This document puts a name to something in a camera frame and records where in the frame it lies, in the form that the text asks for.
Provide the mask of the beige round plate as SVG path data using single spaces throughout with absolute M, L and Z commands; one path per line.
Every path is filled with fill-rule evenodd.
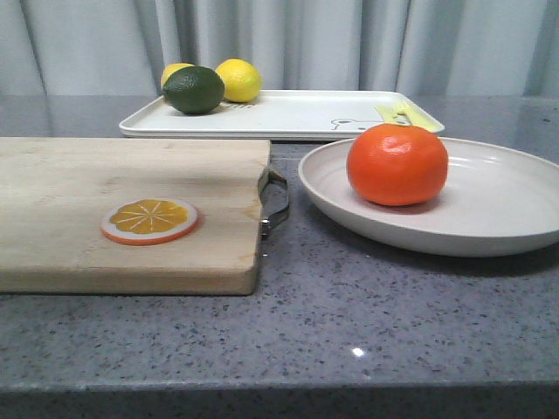
M 476 141 L 445 138 L 447 181 L 431 200 L 385 207 L 350 187 L 350 140 L 319 147 L 300 161 L 302 184 L 326 216 L 398 248 L 467 258 L 533 251 L 558 241 L 558 167 L 540 157 Z

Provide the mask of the yellow lemon right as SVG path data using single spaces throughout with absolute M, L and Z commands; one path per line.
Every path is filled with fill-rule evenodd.
M 216 68 L 216 73 L 224 82 L 224 97 L 231 102 L 246 103 L 260 93 L 260 73 L 243 59 L 228 58 Z

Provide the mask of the green lime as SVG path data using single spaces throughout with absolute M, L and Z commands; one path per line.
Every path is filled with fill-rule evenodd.
M 224 82 L 212 69 L 187 66 L 173 72 L 162 87 L 162 95 L 185 114 L 206 114 L 224 99 Z

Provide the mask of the orange slice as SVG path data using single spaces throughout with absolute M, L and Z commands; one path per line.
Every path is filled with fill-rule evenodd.
M 164 244 L 184 237 L 200 221 L 198 210 L 185 201 L 146 198 L 122 204 L 101 221 L 102 234 L 125 245 Z

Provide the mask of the yellow-green plastic fork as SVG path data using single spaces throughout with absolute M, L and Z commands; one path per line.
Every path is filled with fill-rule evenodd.
M 425 117 L 422 111 L 409 101 L 397 102 L 393 110 L 395 115 L 405 117 L 412 126 L 421 127 L 433 133 L 438 131 L 438 123 Z

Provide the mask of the white rectangular tray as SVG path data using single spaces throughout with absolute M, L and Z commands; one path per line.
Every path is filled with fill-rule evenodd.
M 250 103 L 224 102 L 208 114 L 185 115 L 160 97 L 120 122 L 129 137 L 338 141 L 383 124 L 375 105 L 406 100 L 445 126 L 401 93 L 383 91 L 263 90 Z

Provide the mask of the yellow lemon left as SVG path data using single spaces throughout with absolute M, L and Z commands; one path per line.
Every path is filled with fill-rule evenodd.
M 178 77 L 174 76 L 176 72 L 181 71 L 183 68 L 193 67 L 194 65 L 191 63 L 174 63 L 167 65 L 162 72 L 162 76 L 160 79 L 160 87 L 161 90 L 164 90 L 165 84 L 168 82 L 169 78 L 172 78 L 173 83 L 171 84 L 172 87 L 182 86 L 184 84 L 185 78 L 184 76 Z

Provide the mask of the grey curtain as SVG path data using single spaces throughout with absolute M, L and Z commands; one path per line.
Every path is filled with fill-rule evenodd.
M 555 1 L 4 1 L 1 91 L 151 95 L 242 58 L 269 89 L 558 94 Z

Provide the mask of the yellow-green plastic knife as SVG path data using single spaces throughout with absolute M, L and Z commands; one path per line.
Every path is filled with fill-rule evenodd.
M 393 107 L 385 105 L 375 105 L 376 111 L 382 117 L 384 123 L 407 126 L 408 121 L 405 116 L 399 114 Z

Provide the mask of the yellow lemon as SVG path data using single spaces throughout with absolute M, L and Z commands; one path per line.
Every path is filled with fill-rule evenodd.
M 224 82 L 224 97 L 231 102 L 246 103 L 260 93 L 260 73 L 243 59 L 228 58 L 216 68 L 216 73 Z
M 168 82 L 169 78 L 172 78 L 173 83 L 171 84 L 172 87 L 182 86 L 184 84 L 185 78 L 184 76 L 178 77 L 174 76 L 176 72 L 181 71 L 183 68 L 193 67 L 194 65 L 191 63 L 174 63 L 167 65 L 162 72 L 162 76 L 160 79 L 160 87 L 161 90 L 164 90 L 165 84 Z

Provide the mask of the wooden cutting board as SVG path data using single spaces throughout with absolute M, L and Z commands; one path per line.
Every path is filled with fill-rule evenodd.
M 3 292 L 253 292 L 268 141 L 4 138 Z

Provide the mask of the orange mandarin fruit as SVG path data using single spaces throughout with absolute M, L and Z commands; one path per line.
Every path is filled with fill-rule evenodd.
M 445 186 L 449 157 L 437 135 L 416 126 L 382 124 L 360 134 L 347 157 L 354 191 L 385 206 L 426 202 Z

